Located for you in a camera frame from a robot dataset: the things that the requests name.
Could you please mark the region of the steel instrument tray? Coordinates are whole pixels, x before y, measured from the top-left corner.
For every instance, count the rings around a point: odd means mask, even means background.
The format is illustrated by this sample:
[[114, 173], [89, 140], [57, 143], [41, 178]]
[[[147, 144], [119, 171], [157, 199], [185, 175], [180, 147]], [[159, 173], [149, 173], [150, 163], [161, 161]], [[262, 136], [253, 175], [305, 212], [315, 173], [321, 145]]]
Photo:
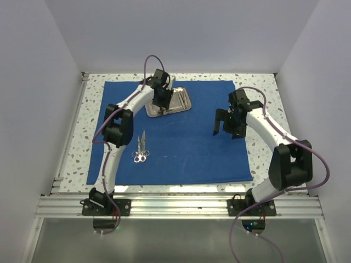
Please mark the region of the steel instrument tray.
[[173, 96], [170, 101], [169, 109], [158, 107], [152, 102], [145, 105], [146, 114], [151, 118], [180, 113], [191, 109], [192, 104], [188, 91], [184, 87], [172, 88]]

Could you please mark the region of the blue surgical cloth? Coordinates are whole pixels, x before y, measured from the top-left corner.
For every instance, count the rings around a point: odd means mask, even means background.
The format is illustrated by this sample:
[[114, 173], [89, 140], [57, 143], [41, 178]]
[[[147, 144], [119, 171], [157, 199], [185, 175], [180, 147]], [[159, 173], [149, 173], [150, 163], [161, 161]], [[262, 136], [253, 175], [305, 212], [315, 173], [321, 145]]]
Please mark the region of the blue surgical cloth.
[[[221, 184], [252, 180], [245, 139], [220, 131], [213, 136], [216, 109], [228, 108], [232, 81], [177, 81], [190, 96], [191, 109], [151, 118], [142, 108], [116, 174], [116, 185]], [[137, 138], [146, 132], [145, 162], [135, 163]]]

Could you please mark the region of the steel surgical scissors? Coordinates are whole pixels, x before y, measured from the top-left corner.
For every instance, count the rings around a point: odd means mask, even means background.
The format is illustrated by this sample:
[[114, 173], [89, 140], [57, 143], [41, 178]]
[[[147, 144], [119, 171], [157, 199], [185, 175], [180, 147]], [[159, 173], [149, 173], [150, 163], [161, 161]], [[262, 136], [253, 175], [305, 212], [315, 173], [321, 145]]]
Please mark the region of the steel surgical scissors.
[[143, 131], [141, 138], [139, 139], [140, 154], [142, 156], [148, 157], [150, 152], [146, 149], [146, 132]]

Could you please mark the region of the short steel scissors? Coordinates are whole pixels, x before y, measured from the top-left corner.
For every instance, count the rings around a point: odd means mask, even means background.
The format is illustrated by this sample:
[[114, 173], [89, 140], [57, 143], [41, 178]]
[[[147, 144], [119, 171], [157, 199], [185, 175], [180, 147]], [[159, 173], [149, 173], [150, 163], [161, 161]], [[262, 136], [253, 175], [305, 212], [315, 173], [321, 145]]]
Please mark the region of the short steel scissors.
[[134, 158], [134, 162], [135, 163], [139, 163], [139, 162], [145, 162], [146, 161], [146, 157], [140, 155], [139, 157]]

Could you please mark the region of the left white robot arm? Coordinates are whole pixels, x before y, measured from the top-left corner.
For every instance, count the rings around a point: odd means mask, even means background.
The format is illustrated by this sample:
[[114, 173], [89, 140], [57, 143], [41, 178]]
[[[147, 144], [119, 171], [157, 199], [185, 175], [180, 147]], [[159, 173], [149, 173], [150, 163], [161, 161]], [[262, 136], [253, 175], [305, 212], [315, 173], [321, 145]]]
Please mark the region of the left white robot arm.
[[112, 200], [121, 156], [134, 133], [134, 117], [147, 103], [168, 109], [173, 96], [175, 77], [157, 69], [153, 76], [143, 79], [137, 88], [118, 104], [109, 104], [104, 122], [93, 142], [104, 145], [98, 178], [89, 193], [89, 201], [101, 215], [108, 215], [115, 206]]

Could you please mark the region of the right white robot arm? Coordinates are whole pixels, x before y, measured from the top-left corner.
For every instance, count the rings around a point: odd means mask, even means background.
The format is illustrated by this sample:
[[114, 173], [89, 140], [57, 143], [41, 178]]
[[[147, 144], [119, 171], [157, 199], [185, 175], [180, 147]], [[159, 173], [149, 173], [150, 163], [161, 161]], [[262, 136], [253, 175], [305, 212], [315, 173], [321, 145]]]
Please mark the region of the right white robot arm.
[[312, 180], [312, 146], [309, 141], [300, 141], [285, 131], [268, 115], [265, 102], [250, 101], [244, 89], [229, 93], [228, 102], [227, 110], [216, 110], [214, 135], [223, 130], [233, 140], [243, 139], [250, 127], [272, 152], [267, 179], [249, 189], [244, 197], [234, 195], [227, 201], [231, 216], [258, 215], [267, 211], [274, 195]]

